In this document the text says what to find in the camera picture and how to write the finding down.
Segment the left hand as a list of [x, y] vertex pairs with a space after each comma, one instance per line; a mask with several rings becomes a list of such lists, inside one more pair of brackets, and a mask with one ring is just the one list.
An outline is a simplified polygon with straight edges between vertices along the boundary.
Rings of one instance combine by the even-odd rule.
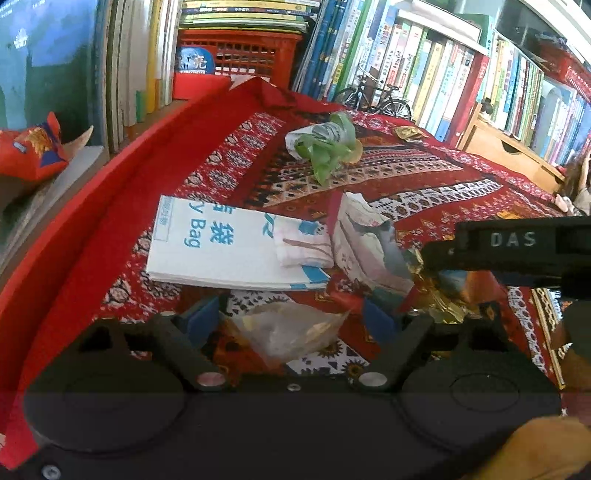
[[516, 430], [464, 479], [589, 479], [590, 428], [576, 417], [541, 417]]

